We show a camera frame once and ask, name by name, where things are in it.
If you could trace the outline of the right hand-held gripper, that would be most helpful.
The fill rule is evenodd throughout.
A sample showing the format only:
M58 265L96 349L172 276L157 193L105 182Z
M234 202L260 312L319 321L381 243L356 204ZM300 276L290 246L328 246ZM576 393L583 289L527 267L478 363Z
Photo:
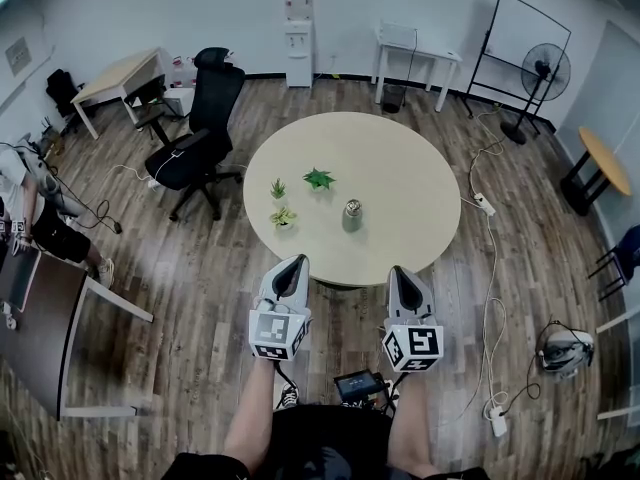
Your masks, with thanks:
M444 329L432 313L432 294L415 273L394 266L388 276L382 347L394 372L426 371L444 356Z

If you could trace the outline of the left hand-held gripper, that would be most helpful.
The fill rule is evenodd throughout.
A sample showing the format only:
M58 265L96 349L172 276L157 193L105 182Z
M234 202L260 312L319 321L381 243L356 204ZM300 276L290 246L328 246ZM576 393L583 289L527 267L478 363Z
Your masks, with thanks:
M309 259L304 254L282 260L264 275L259 290L263 299L249 312L248 339L254 356L294 359L310 331L308 292Z

